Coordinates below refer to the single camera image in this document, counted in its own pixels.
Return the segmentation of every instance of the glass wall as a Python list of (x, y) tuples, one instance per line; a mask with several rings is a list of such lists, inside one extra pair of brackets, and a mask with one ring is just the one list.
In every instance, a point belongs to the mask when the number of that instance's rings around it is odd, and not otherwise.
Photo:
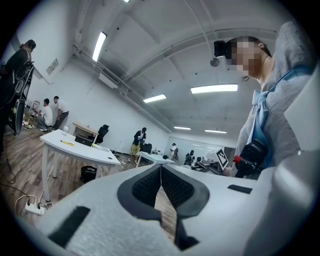
[(164, 154), (170, 156), (170, 149), (172, 148), (172, 144), (175, 143), (176, 147), (178, 148), (178, 160), (173, 159), (176, 165), (183, 165), (186, 159), (186, 154), (190, 153), (191, 150), (194, 150), (194, 157), (202, 157), (208, 154), (211, 151), (215, 151), (216, 149), (224, 146), (220, 145), (213, 145), (193, 140), (169, 137), (168, 143), (166, 145)]

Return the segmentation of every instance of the wooden floor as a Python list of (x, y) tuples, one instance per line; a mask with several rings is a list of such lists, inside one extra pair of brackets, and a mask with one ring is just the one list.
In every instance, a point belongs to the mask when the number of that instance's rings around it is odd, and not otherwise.
[[(39, 139), (43, 134), (43, 132), (33, 128), (28, 131), (23, 129), (17, 136), (14, 136), (12, 133), (7, 133), (4, 136), (4, 147), (6, 148), (7, 158), (11, 165), (12, 172), (16, 177), (15, 183), (9, 185), (28, 195), (37, 196), (37, 202), (39, 202), (43, 190), (41, 171), (43, 142)], [(49, 150), (48, 171), (52, 169), (53, 156), (53, 151)], [(121, 163), (121, 165), (113, 166), (109, 171), (106, 167), (103, 167), (102, 175), (108, 176), (134, 168), (135, 165), (133, 163), (127, 163), (127, 159), (127, 155), (120, 154), (119, 161), (125, 161), (125, 164)], [(59, 156), (57, 177), (53, 178), (51, 174), (48, 179), (50, 197), (53, 204), (69, 195), (83, 184), (80, 181), (80, 170), (82, 166), (87, 165), (96, 167), (92, 163), (83, 162), (62, 154)], [(1, 156), (0, 170), (0, 181), (2, 184), (7, 185), (8, 181), (10, 183), (14, 181), (14, 177), (10, 173), (6, 163), (5, 154), (2, 154)], [(23, 194), (6, 186), (1, 186), (1, 192), (7, 200), (9, 208), (14, 211), (15, 201), (23, 196)], [(30, 224), (34, 224), (41, 216), (29, 213), (25, 210), (27, 201), (27, 197), (19, 200), (16, 204), (15, 211), (17, 215), (22, 216), (23, 219)], [(173, 240), (177, 218), (176, 211), (172, 207), (162, 187), (156, 196), (155, 208), (162, 212), (162, 228), (169, 238)]]

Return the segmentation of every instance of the gray jacket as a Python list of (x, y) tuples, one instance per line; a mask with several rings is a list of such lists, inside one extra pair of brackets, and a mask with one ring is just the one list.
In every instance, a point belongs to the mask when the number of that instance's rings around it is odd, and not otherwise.
[[(313, 51), (309, 38), (293, 21), (283, 24), (275, 41), (274, 69), (264, 86), (264, 91), (269, 91), (273, 85), (289, 70), (306, 66), (314, 69), (317, 55)], [(298, 141), (290, 128), (284, 112), (295, 100), (309, 80), (309, 75), (302, 75), (291, 82), (282, 80), (274, 92), (270, 92), (266, 98), (268, 117), (263, 133), (268, 140), (272, 151), (272, 163), (270, 167), (277, 166), (281, 160), (296, 153), (300, 148)], [(240, 155), (247, 144), (255, 117), (255, 106), (252, 107), (249, 117), (240, 131), (235, 154)], [(231, 176), (235, 176), (237, 168), (233, 164)], [(251, 179), (257, 179), (259, 174), (250, 175)]]

